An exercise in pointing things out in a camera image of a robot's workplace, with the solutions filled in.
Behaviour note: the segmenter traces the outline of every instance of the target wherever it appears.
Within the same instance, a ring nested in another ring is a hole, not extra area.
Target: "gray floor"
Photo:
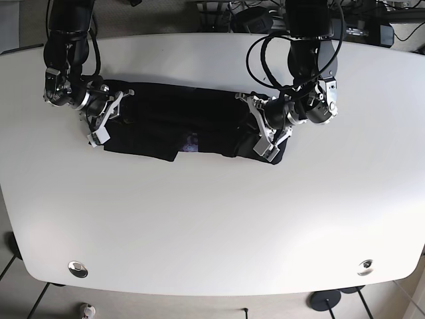
[[[47,0],[25,0],[21,3],[20,45],[27,46],[46,41],[44,15]],[[120,37],[150,33],[196,32],[199,16],[194,4],[184,0],[143,0],[131,7],[127,0],[97,0],[96,14],[100,26],[99,37]],[[397,26],[400,37],[407,36],[414,25]],[[396,43],[394,49],[411,51],[425,43],[425,26],[409,41]],[[11,231],[9,218],[0,194],[0,234]],[[0,269],[11,258],[0,240]],[[416,271],[402,281],[413,294],[424,270],[421,260]],[[26,318],[44,283],[33,279],[21,261],[16,261],[0,284],[0,318]],[[239,310],[250,309],[250,319],[317,318],[328,319],[328,313],[316,313],[306,306],[309,293],[278,296],[195,298],[126,294],[76,287],[49,288],[34,319],[67,319],[78,316],[82,302],[92,303],[99,319],[243,319]],[[401,319],[407,301],[391,282],[365,287],[365,298],[376,319]],[[336,318],[367,318],[356,295],[345,295],[335,308]]]

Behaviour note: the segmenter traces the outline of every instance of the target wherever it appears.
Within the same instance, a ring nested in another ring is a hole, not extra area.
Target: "metal grommet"
[[[68,264],[68,269],[71,272],[71,274],[73,274],[75,277],[78,277],[78,278],[85,278],[88,275],[87,268],[78,261],[71,261]]]
[[[367,276],[371,272],[373,272],[373,260],[368,259],[367,261],[363,261],[357,268],[357,274],[359,276]]]

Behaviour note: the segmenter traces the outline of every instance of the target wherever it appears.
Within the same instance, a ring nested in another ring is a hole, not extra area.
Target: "black cloth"
[[[105,84],[112,92],[135,92],[122,100],[122,115],[106,124],[111,137],[106,151],[174,161],[195,136],[198,152],[268,163],[252,149],[260,139],[258,125],[234,92],[118,80]],[[272,164],[282,160],[285,147],[286,141]]]

